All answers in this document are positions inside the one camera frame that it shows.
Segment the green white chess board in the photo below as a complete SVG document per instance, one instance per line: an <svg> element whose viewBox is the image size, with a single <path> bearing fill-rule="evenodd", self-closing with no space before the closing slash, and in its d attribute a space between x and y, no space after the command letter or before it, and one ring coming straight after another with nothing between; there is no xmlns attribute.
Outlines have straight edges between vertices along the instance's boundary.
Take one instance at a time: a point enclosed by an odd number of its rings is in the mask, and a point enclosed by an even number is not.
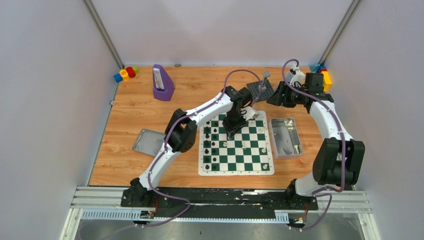
<svg viewBox="0 0 424 240"><path fill-rule="evenodd" d="M267 116L257 118L227 138L220 114L199 129L198 174L201 176L265 176L275 173Z"/></svg>

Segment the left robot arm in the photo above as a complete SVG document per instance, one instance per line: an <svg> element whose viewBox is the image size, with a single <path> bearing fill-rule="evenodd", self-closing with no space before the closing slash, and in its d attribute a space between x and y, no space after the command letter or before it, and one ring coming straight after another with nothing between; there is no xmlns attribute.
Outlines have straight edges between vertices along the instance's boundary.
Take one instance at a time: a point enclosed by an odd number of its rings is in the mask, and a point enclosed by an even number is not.
<svg viewBox="0 0 424 240"><path fill-rule="evenodd" d="M127 208L149 206L153 201L153 192L168 168L194 146L198 128L220 114L226 114L222 125L227 138L231 139L253 118L248 115L248 105L252 101L252 94L246 87L236 90L228 86L196 108L175 110L165 129L164 142L158 154L145 172L130 181L130 187L123 191L120 205Z"/></svg>

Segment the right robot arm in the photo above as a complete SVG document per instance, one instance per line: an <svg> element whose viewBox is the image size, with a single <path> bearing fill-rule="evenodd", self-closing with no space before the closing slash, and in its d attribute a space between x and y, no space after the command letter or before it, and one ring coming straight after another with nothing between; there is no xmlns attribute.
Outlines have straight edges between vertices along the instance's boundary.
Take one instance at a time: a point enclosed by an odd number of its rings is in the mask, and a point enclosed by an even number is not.
<svg viewBox="0 0 424 240"><path fill-rule="evenodd" d="M324 190L343 191L358 182L365 144L346 131L338 117L333 97L324 91L321 73L305 75L303 84L279 82L274 94L266 101L274 106L294 108L302 105L315 120L323 139L307 176L293 179L282 194L282 202L290 209L302 209L316 200Z"/></svg>

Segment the silver metal tin box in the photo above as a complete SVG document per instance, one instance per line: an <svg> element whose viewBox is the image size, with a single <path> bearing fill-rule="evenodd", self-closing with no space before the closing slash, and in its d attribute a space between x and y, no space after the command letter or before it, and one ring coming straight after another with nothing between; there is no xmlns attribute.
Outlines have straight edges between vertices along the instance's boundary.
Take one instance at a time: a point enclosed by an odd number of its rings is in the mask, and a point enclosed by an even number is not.
<svg viewBox="0 0 424 240"><path fill-rule="evenodd" d="M297 159L302 156L304 151L294 118L271 118L268 129L275 159Z"/></svg>

